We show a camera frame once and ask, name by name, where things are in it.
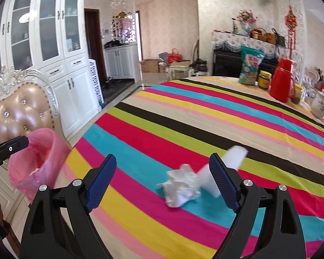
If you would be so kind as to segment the white tissue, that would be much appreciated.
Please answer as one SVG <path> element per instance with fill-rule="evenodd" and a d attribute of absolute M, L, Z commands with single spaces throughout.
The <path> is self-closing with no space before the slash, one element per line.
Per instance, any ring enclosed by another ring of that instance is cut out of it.
<path fill-rule="evenodd" d="M 157 186 L 162 188 L 169 208 L 180 208 L 201 196 L 199 177 L 189 164 L 182 164 L 179 169 L 166 174 L 167 180 Z"/>

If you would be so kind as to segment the colourful striped tablecloth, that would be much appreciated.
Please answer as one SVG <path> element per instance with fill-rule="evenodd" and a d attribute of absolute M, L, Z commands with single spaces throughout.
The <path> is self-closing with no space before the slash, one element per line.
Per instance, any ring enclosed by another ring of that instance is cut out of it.
<path fill-rule="evenodd" d="M 108 157 L 116 171 L 90 216 L 114 258 L 211 258 L 248 189 L 263 201 L 290 195 L 312 257 L 324 242 L 324 119 L 306 104 L 224 77 L 167 81 L 98 118 L 68 156 L 62 185 L 80 183 Z"/>

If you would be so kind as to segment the red chinese knot decoration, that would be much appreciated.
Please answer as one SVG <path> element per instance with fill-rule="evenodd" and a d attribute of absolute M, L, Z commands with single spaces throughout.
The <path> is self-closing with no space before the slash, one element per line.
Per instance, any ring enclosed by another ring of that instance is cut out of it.
<path fill-rule="evenodd" d="M 297 17 L 293 12 L 293 8 L 289 5 L 289 10 L 287 15 L 284 17 L 285 26 L 287 27 L 288 31 L 288 38 L 287 38 L 287 47 L 289 49 L 289 59 L 293 57 L 293 51 L 295 50 L 296 46 L 296 29 L 298 26 Z"/>

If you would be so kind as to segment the teal snack bag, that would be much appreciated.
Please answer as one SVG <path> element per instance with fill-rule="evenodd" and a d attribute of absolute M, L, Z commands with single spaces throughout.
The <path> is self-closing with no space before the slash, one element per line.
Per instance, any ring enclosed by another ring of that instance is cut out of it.
<path fill-rule="evenodd" d="M 259 66 L 265 58 L 265 53 L 247 46 L 240 47 L 242 68 L 239 83 L 243 85 L 255 85 Z"/>

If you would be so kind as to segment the cardboard box on floor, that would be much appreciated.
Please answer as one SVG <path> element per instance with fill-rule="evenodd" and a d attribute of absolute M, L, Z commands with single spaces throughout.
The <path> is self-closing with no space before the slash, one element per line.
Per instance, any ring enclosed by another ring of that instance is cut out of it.
<path fill-rule="evenodd" d="M 159 60 L 158 59 L 146 59 L 140 62 L 140 68 L 142 73 L 158 73 L 159 72 Z"/>

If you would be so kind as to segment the red thermos jug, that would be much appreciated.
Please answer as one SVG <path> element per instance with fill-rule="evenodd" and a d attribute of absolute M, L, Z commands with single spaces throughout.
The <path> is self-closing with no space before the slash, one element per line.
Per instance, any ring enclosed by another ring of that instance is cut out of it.
<path fill-rule="evenodd" d="M 287 103 L 295 95 L 292 61 L 281 58 L 272 77 L 269 94 L 274 99 Z"/>

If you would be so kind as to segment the orange foam fruit net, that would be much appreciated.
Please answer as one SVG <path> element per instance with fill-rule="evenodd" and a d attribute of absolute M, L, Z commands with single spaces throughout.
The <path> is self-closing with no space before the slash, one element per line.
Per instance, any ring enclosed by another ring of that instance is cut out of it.
<path fill-rule="evenodd" d="M 47 150 L 44 154 L 44 158 L 43 158 L 43 163 L 45 163 L 48 160 L 48 156 L 50 154 L 51 150 Z"/>

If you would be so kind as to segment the white ceramic teapot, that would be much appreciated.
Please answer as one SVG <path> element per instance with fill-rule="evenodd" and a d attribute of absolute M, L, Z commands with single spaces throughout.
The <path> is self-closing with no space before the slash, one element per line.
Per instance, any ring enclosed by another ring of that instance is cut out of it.
<path fill-rule="evenodd" d="M 324 117 L 324 92 L 312 90 L 311 91 L 311 101 L 310 109 L 312 114 L 321 119 Z"/>

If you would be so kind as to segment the white low entry cabinet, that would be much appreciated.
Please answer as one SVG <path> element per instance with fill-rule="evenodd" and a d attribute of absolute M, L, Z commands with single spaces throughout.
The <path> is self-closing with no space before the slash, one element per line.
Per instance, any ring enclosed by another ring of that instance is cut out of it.
<path fill-rule="evenodd" d="M 107 76 L 113 79 L 141 81 L 137 43 L 104 49 Z"/>

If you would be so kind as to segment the black piano with lace cover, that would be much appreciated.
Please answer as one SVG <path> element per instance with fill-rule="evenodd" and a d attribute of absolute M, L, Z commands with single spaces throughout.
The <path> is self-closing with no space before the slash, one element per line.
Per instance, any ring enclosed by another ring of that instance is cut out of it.
<path fill-rule="evenodd" d="M 242 35 L 212 32 L 213 76 L 239 78 L 244 71 L 256 69 L 274 73 L 286 48 Z"/>

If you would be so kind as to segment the cream chair by wall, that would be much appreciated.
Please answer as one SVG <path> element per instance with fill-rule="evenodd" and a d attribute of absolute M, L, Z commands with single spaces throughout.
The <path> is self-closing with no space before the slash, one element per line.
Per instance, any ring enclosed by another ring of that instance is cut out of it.
<path fill-rule="evenodd" d="M 180 71 L 183 73 L 187 73 L 187 75 L 190 77 L 190 65 L 194 63 L 199 58 L 199 38 L 196 39 L 192 46 L 191 50 L 191 59 L 190 60 L 180 60 L 176 62 L 172 62 L 168 65 L 167 73 L 169 76 L 169 79 L 172 80 L 175 76 L 176 71 Z"/>

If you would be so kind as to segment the pink flower bouquet vase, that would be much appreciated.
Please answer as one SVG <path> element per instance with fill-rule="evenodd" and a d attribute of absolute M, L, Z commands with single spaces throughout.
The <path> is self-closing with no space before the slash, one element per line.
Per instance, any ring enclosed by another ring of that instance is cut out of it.
<path fill-rule="evenodd" d="M 258 17 L 253 13 L 252 10 L 248 11 L 243 9 L 238 13 L 237 20 L 242 24 L 247 37 L 251 36 L 253 31 L 252 26 L 257 22 L 257 19 Z"/>

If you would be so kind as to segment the yellow lid jar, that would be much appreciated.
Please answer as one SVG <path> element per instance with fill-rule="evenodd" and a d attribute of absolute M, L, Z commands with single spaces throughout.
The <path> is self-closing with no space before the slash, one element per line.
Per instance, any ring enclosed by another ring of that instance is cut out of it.
<path fill-rule="evenodd" d="M 268 90 L 270 87 L 271 80 L 272 80 L 272 74 L 261 70 L 257 78 L 258 87 L 263 90 Z"/>

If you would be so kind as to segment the white glass door cabinet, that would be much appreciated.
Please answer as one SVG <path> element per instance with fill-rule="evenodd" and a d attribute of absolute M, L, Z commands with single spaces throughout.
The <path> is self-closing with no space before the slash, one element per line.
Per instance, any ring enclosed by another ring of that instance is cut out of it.
<path fill-rule="evenodd" d="M 1 0 L 0 71 L 34 68 L 51 83 L 64 136 L 100 110 L 86 47 L 84 0 Z"/>

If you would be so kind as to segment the white blue patterned panel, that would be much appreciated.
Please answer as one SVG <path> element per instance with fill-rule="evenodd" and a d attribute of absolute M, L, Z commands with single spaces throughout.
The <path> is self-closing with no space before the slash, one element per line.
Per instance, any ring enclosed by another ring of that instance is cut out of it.
<path fill-rule="evenodd" d="M 96 61 L 91 58 L 89 59 L 89 69 L 98 104 L 103 109 L 105 107 L 105 102 L 102 95 L 102 88 L 100 86 L 97 65 Z"/>

